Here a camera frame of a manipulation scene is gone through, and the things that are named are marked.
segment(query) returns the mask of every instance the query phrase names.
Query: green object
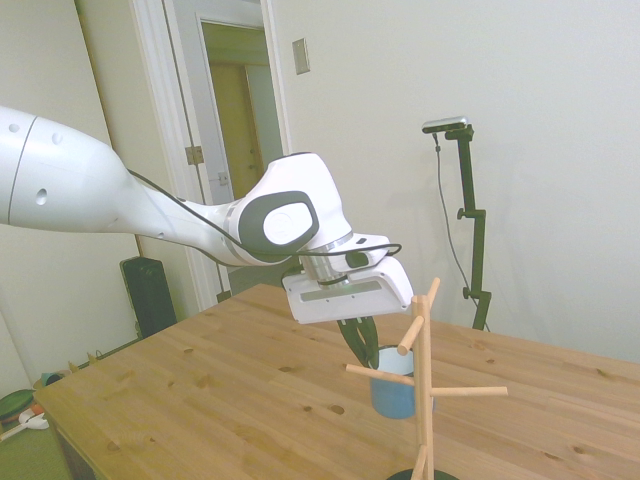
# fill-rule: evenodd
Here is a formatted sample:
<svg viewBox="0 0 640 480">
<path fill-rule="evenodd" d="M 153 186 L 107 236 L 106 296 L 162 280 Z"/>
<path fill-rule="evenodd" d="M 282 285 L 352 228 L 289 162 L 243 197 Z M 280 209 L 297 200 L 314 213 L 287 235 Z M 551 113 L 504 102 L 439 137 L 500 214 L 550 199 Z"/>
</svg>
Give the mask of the green object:
<svg viewBox="0 0 640 480">
<path fill-rule="evenodd" d="M 0 399 L 0 421 L 23 412 L 33 402 L 33 390 L 18 390 Z"/>
<path fill-rule="evenodd" d="M 43 373 L 42 375 L 40 375 L 40 383 L 42 383 L 43 387 L 46 387 L 47 385 L 51 385 L 58 380 L 62 380 L 63 378 L 64 375 L 59 372 Z"/>
<path fill-rule="evenodd" d="M 380 362 L 378 331 L 373 317 L 338 320 L 340 332 L 364 367 L 377 369 Z"/>
<path fill-rule="evenodd" d="M 458 220 L 472 218 L 473 224 L 473 260 L 471 263 L 471 288 L 464 287 L 464 298 L 478 300 L 476 316 L 473 319 L 473 328 L 484 330 L 487 321 L 487 312 L 491 302 L 491 292 L 482 290 L 482 272 L 484 269 L 484 232 L 486 210 L 476 209 L 476 199 L 473 191 L 473 172 L 471 169 L 471 147 L 473 140 L 473 127 L 469 124 L 461 130 L 453 130 L 445 134 L 447 140 L 458 141 L 458 156 L 460 157 L 460 176 L 462 177 L 462 196 L 464 208 L 458 211 Z"/>
</svg>

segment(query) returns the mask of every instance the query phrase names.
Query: black speaker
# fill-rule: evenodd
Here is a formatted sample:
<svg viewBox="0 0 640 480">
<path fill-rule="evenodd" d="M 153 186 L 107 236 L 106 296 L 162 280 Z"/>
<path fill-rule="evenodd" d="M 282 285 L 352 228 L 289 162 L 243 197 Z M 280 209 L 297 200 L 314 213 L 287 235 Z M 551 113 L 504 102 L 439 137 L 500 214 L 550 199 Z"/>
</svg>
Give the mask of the black speaker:
<svg viewBox="0 0 640 480">
<path fill-rule="evenodd" d="M 120 262 L 120 268 L 142 338 L 175 325 L 176 312 L 162 262 L 134 257 Z"/>
</svg>

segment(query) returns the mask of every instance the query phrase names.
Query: blue cup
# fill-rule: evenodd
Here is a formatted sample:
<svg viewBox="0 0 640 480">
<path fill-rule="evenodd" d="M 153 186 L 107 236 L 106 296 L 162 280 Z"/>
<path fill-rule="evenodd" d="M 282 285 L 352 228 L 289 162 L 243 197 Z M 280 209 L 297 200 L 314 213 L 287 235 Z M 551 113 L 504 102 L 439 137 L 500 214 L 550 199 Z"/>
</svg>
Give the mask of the blue cup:
<svg viewBox="0 0 640 480">
<path fill-rule="evenodd" d="M 395 346 L 381 347 L 378 370 L 412 377 L 413 352 L 403 357 Z M 409 418 L 416 413 L 415 389 L 409 385 L 372 378 L 371 403 L 376 412 L 384 417 Z"/>
</svg>

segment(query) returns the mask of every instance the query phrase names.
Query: cable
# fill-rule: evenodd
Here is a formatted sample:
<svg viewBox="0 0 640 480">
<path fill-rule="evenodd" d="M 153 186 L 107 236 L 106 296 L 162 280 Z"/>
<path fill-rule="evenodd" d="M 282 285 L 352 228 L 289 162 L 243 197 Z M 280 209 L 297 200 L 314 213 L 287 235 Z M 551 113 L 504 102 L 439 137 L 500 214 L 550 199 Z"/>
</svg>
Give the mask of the cable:
<svg viewBox="0 0 640 480">
<path fill-rule="evenodd" d="M 176 198 L 171 193 L 167 192 L 161 186 L 155 184 L 154 182 L 152 182 L 151 180 L 149 180 L 145 176 L 140 175 L 139 173 L 134 172 L 133 170 L 129 170 L 129 173 L 131 175 L 133 175 L 134 177 L 138 178 L 139 180 L 142 180 L 144 183 L 146 183 L 147 185 L 152 187 L 154 190 L 156 190 L 159 193 L 163 194 L 169 200 L 171 200 L 176 205 L 178 205 L 179 207 L 181 207 L 184 210 L 186 210 L 187 212 L 189 212 L 191 215 L 196 217 L 198 220 L 206 223 L 211 228 L 217 230 L 221 235 L 223 235 L 225 238 L 227 238 L 234 245 L 242 248 L 245 252 L 247 252 L 247 253 L 249 253 L 251 255 L 254 255 L 254 256 L 255 255 L 260 255 L 260 256 L 271 256 L 271 257 L 337 257 L 339 255 L 346 255 L 347 253 L 368 252 L 368 251 L 371 251 L 371 250 L 380 250 L 381 248 L 395 248 L 394 251 L 387 252 L 387 256 L 393 257 L 400 250 L 402 250 L 402 245 L 400 245 L 399 243 L 387 243 L 387 244 L 384 244 L 384 245 L 374 245 L 374 246 L 371 246 L 371 247 L 361 247 L 361 248 L 355 248 L 353 250 L 343 250 L 343 251 L 340 251 L 340 252 L 322 252 L 322 253 L 321 252 L 278 252 L 278 253 L 273 253 L 273 252 L 263 252 L 263 251 L 260 251 L 260 250 L 254 250 L 252 248 L 249 248 L 249 247 L 243 245 L 242 242 L 240 242 L 239 240 L 236 240 L 230 233 L 226 232 L 223 228 L 219 227 L 218 225 L 213 223 L 208 218 L 203 217 L 202 215 L 200 215 L 195 210 L 189 208 L 180 199 Z"/>
<path fill-rule="evenodd" d="M 433 139 L 436 142 L 436 155 L 438 157 L 438 192 L 440 193 L 440 201 L 442 202 L 442 211 L 444 212 L 444 219 L 445 219 L 445 224 L 447 226 L 447 238 L 449 239 L 449 246 L 451 247 L 451 253 L 453 254 L 453 259 L 456 261 L 456 265 L 458 266 L 458 270 L 460 270 L 460 273 L 462 274 L 462 278 L 464 280 L 464 284 L 467 287 L 467 289 L 470 291 L 471 287 L 469 287 L 469 281 L 467 280 L 467 276 L 464 273 L 464 270 L 462 269 L 462 266 L 460 265 L 460 261 L 458 260 L 458 255 L 456 254 L 456 249 L 453 246 L 453 240 L 451 239 L 451 227 L 449 226 L 449 214 L 447 213 L 447 205 L 445 204 L 444 201 L 444 194 L 442 193 L 442 178 L 440 175 L 440 171 L 441 171 L 441 167 L 440 167 L 440 144 L 438 143 L 438 134 L 434 133 L 433 135 Z M 473 303 L 476 306 L 476 309 L 478 308 L 478 302 L 475 298 L 473 297 L 469 297 Z M 491 330 L 489 329 L 489 325 L 487 325 L 487 323 L 485 322 L 485 326 L 487 327 L 487 330 L 489 332 L 491 332 Z"/>
<path fill-rule="evenodd" d="M 292 267 L 287 268 L 284 272 L 282 272 L 282 275 L 280 276 L 280 285 L 282 285 L 282 288 L 284 287 L 284 279 L 290 275 L 296 275 L 298 273 L 301 273 L 303 270 L 303 267 L 301 264 L 299 265 L 294 265 Z"/>
</svg>

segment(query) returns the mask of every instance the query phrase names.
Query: black stand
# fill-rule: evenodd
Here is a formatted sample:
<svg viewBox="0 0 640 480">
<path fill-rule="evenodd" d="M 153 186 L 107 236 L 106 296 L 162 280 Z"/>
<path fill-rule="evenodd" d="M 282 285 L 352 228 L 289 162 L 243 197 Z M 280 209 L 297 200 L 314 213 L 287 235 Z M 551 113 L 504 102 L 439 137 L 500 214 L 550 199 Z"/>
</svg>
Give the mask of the black stand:
<svg viewBox="0 0 640 480">
<path fill-rule="evenodd" d="M 484 230 L 486 210 L 476 209 L 476 198 L 473 192 L 473 173 L 471 171 L 471 148 L 469 143 L 473 140 L 473 128 L 467 125 L 466 128 L 453 130 L 445 133 L 447 140 L 458 141 L 458 156 L 460 157 L 460 175 L 462 177 L 462 196 L 464 198 L 464 208 L 458 210 L 458 220 L 462 217 L 473 218 L 473 260 L 471 263 L 471 288 L 465 287 L 462 290 L 464 298 L 475 298 L 478 300 L 476 316 L 473 319 L 473 328 L 484 330 L 491 302 L 491 292 L 482 290 L 482 270 L 484 266 Z"/>
<path fill-rule="evenodd" d="M 391 475 L 387 480 L 411 480 L 411 474 L 413 470 L 403 470 L 394 475 Z M 456 477 L 452 477 L 448 473 L 436 470 L 435 480 L 458 480 Z"/>
</svg>

